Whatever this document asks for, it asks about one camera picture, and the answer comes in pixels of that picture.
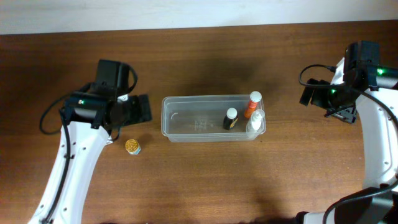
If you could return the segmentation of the small jar gold lid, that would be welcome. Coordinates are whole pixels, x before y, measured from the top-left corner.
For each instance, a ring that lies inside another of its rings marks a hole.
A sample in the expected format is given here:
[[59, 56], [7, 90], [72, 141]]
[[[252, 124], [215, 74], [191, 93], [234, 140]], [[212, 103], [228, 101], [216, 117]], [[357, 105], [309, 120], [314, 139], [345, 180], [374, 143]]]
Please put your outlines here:
[[125, 149], [130, 155], [138, 155], [141, 151], [141, 146], [135, 139], [129, 139], [125, 143]]

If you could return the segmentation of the orange tube white cap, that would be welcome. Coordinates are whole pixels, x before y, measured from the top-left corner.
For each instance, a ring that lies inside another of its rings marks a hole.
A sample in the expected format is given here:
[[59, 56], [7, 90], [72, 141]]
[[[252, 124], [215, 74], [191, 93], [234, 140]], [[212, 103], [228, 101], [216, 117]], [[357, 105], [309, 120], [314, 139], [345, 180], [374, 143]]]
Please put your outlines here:
[[249, 103], [244, 112], [244, 117], [249, 119], [252, 113], [256, 110], [258, 103], [262, 100], [262, 95], [258, 91], [253, 91], [249, 95]]

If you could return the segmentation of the dark bottle white cap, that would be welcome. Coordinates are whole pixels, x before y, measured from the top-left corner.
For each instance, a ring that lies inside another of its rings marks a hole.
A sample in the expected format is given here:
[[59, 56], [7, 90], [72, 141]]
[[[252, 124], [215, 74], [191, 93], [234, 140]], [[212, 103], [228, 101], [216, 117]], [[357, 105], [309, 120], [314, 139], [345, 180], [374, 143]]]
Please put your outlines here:
[[223, 120], [223, 128], [225, 130], [230, 130], [234, 128], [234, 125], [236, 124], [237, 120], [238, 120], [237, 110], [235, 108], [229, 108]]

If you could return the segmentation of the white spray bottle clear cap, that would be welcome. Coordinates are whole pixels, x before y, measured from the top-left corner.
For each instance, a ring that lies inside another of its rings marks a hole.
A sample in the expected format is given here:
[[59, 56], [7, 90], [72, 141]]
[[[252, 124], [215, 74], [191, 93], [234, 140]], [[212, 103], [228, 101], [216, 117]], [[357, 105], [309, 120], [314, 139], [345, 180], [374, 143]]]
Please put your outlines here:
[[264, 110], [256, 110], [252, 113], [247, 125], [246, 132], [247, 133], [256, 133], [259, 131], [262, 120], [265, 118]]

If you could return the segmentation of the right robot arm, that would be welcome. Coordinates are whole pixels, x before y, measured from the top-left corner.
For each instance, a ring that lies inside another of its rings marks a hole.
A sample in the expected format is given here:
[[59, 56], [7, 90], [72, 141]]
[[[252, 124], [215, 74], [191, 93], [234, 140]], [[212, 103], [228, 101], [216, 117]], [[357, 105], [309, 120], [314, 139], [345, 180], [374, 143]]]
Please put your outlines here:
[[365, 158], [363, 188], [324, 212], [300, 212], [296, 223], [397, 223], [397, 69], [380, 63], [379, 44], [358, 41], [327, 70], [330, 82], [300, 82], [302, 105], [334, 117], [361, 122]]

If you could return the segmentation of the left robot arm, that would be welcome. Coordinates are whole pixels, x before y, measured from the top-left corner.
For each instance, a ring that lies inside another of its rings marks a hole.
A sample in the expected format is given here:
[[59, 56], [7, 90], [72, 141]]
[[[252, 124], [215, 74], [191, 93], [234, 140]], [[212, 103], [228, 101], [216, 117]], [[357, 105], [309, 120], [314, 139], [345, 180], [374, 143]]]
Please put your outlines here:
[[132, 66], [98, 62], [95, 80], [59, 100], [60, 143], [39, 206], [30, 223], [80, 223], [93, 171], [113, 131], [151, 121], [149, 97], [132, 95], [138, 81]]

